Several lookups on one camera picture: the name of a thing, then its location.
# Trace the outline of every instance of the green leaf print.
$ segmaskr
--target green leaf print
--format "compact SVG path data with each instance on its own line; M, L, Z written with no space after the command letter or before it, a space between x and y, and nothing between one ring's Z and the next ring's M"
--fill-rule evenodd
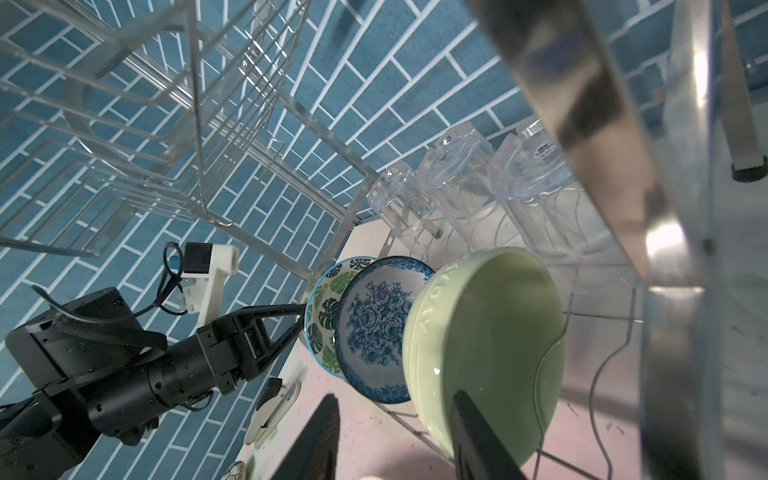
M315 309L320 308L320 302L323 301L323 294L326 292L327 288L328 283L324 283L323 285L318 286L317 290L315 290L315 296L312 297L312 303L315 304Z
M344 290L346 290L356 275L357 272L342 273L331 281L331 290L336 293L344 293Z
M320 326L324 329L336 329L336 312L339 310L339 301L335 298L329 298L323 302L323 311L317 314Z
M354 260L350 260L349 266L352 267L353 270L362 270L370 265L372 261L373 259L370 258L355 258Z
M312 352L317 355L323 348L323 334L320 333L320 328L317 326L317 323L312 323L307 327L306 336L310 341Z
M333 270L328 272L328 275L326 275L326 276L328 278L333 278L336 275L338 275L340 271L341 271L341 265L336 265L335 267L333 267Z
M339 359L336 358L336 352L331 350L331 347L327 345L323 349L323 366L326 367L329 372L341 372L341 366L339 365Z

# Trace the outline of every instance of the blue floral plate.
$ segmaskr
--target blue floral plate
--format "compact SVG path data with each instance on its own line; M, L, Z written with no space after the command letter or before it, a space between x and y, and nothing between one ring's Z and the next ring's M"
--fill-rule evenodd
M413 299L435 271L409 257L387 257L363 269L336 311L336 357L352 387L381 403L408 402L402 333Z

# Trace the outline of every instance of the light green bowl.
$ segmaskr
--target light green bowl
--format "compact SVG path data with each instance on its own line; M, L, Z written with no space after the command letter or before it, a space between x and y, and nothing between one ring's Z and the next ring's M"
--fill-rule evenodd
M499 248L444 266L416 297L402 341L406 385L419 418L448 453L453 396L466 391L522 465L541 433L533 406L539 361L565 318L544 265L527 250ZM564 344L541 367L541 420L554 414Z

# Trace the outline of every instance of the bowl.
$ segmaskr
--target bowl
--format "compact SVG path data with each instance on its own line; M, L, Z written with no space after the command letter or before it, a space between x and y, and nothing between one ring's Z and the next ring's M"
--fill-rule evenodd
M336 358L336 347L333 345L336 311L339 309L339 301L346 288L358 273L374 260L373 257L353 257L338 262L323 274L306 302L304 311L306 344L320 366L341 379L344 376L339 360Z
M349 384L375 402L410 400L402 333L415 296L434 272L413 258L386 257L360 272L342 296L336 356Z
M441 268L416 297L402 342L408 391L438 445L452 455L453 396L464 390L523 465L541 438L533 406L535 373L564 325L554 283L527 250L473 253ZM539 376L545 430L563 368L560 340Z

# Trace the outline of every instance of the black cable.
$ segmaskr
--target black cable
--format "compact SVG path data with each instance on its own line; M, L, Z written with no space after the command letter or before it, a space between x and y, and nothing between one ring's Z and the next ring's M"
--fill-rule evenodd
M190 412L202 412L203 410L207 409L210 406L211 400L214 399L214 391L213 390L208 390L207 397L208 397L208 402L205 405L201 406L201 407L193 407L191 405L188 405L186 402L185 403L180 403L179 406L184 407L185 409L189 410Z
M43 290L39 285L32 285L32 289L35 291L35 293L41 296L43 300L48 302L48 305L50 305L53 310L56 310L57 312L61 313L64 316L68 316L71 319L77 320L78 322L97 323L97 324L118 323L118 322L122 322L127 318L130 318L127 316L118 316L111 319L104 319L104 318L97 319L97 318L91 318L89 316L78 315L77 313L67 310L63 305L61 305L56 300L53 300L51 296L48 295L48 292Z
M176 272L174 272L170 268L170 265L168 265L168 249L170 248L176 250L175 253L179 257L179 269ZM153 308L160 308L165 313L168 313L174 316L186 315L187 310L183 312L174 312L173 310L169 310L163 305L165 300L167 300L168 297L174 292L174 289L178 288L179 291L182 294L184 294L184 289L181 288L181 280L183 280L183 278L181 277L181 274L183 272L184 272L184 253L181 251L179 244L175 242L166 243L165 247L163 248L163 276L160 278L160 285L157 286L157 295L155 296L154 302L152 302L151 305L148 305L143 309L139 310L138 312L134 313L134 315L135 316L144 315L146 312L149 312Z
M178 271L174 272L170 265L168 265L168 258L167 253L168 249L174 249L176 250L176 254L179 256L179 269ZM163 248L163 276L160 279L160 285L157 286L157 296L154 299L154 302L152 302L150 305L144 307L143 309L139 310L138 312L134 313L134 316L140 316L144 315L146 312L149 312L153 308L160 308L165 313L169 313L174 316L181 316L186 315L187 310L183 312L174 312L173 310L169 310L165 306L163 306L163 303L167 298L172 294L175 288L178 288L180 292L184 293L184 290L181 288L181 273L184 272L184 254L181 251L181 248L179 247L178 243L175 242L168 242L165 244L165 247ZM89 316L82 316L78 315L77 313L74 313L70 310L68 310L66 307L61 305L56 300L53 300L50 295L48 295L48 292L42 289L39 285L32 285L32 289L37 293L39 296L43 298L46 302L48 302L48 305L51 306L52 309L56 310L57 312L61 313L64 316L68 316L71 319L77 320L79 322L85 322L85 323L97 323L97 324L104 324L104 323L119 323L126 319L130 319L130 316L119 316L111 319L104 319L104 318L91 318Z

